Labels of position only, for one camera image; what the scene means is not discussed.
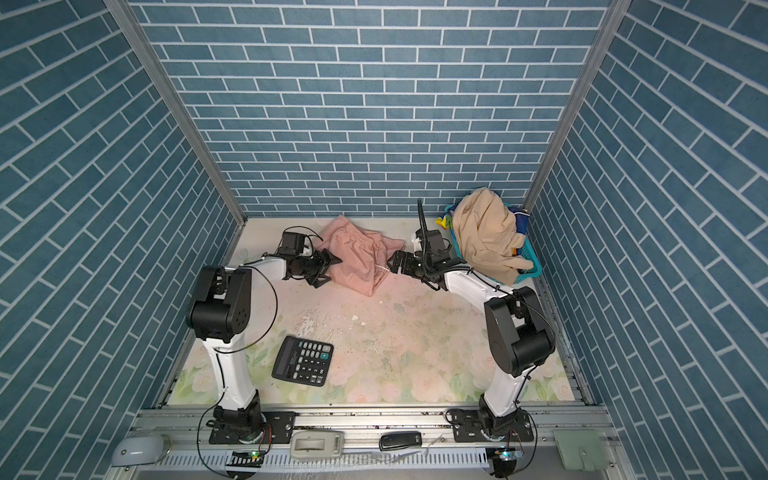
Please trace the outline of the pink shorts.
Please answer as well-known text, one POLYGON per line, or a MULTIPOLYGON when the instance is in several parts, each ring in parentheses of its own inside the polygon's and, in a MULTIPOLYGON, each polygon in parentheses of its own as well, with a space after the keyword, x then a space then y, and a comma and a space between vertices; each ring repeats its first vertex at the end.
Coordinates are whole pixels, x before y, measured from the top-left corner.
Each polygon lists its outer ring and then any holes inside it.
POLYGON ((333 282, 371 297, 390 272, 389 258, 405 247, 402 239, 357 227, 344 216, 338 216, 321 232, 318 250, 328 250, 341 260, 329 267, 333 282))

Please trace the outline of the beige shorts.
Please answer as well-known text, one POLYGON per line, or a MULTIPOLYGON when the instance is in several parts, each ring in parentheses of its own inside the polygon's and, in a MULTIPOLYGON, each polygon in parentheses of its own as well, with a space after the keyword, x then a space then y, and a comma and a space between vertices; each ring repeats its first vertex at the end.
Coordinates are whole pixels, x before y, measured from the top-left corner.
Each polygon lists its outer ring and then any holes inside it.
POLYGON ((452 227, 462 258, 475 270, 506 285, 534 263, 517 251, 526 235, 520 233, 515 215, 488 188, 465 196, 452 214, 452 227))

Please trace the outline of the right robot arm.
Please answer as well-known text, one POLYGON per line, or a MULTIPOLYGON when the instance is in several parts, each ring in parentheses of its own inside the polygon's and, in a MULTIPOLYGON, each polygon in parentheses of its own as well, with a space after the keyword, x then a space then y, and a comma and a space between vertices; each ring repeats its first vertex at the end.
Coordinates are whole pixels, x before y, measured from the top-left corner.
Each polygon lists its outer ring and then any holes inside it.
POLYGON ((541 312, 536 292, 529 287, 512 289, 457 258, 435 262, 425 251, 398 250, 387 260, 387 268, 458 295, 484 312, 496 370, 480 398, 477 425, 492 440, 512 432, 526 440, 527 416, 519 407, 520 396, 532 372, 556 349, 555 332, 541 312))

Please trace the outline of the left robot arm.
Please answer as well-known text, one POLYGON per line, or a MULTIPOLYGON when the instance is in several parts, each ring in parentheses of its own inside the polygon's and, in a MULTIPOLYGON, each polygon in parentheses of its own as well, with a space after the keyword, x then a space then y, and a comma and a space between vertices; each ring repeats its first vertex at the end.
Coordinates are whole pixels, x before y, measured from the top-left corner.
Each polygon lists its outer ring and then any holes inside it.
POLYGON ((330 280, 328 269, 342 260, 323 249, 309 257, 266 254, 237 267, 205 266, 193 289, 188 326, 203 342, 214 368, 220 399, 213 407, 213 425, 241 435, 260 433, 262 416, 258 391, 248 372, 244 332, 252 308, 255 284, 303 278, 318 288, 330 280))

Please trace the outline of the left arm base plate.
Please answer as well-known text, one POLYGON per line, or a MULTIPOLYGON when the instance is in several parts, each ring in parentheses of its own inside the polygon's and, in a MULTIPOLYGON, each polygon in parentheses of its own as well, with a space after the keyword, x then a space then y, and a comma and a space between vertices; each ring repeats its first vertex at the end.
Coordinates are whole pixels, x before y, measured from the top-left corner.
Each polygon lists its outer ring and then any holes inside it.
POLYGON ((211 428, 209 443, 214 445, 283 445, 290 443, 295 420, 296 413, 293 411, 268 411, 249 424, 236 425, 210 419, 206 421, 206 426, 211 428))

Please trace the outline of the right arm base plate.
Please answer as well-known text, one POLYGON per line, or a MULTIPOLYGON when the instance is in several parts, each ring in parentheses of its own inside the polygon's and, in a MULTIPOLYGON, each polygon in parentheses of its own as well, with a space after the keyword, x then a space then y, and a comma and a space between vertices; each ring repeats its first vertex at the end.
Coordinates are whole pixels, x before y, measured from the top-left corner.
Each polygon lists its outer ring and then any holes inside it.
POLYGON ((531 442, 534 431, 527 412, 518 409, 504 417, 496 417, 487 408, 448 409, 444 417, 458 443, 531 442))

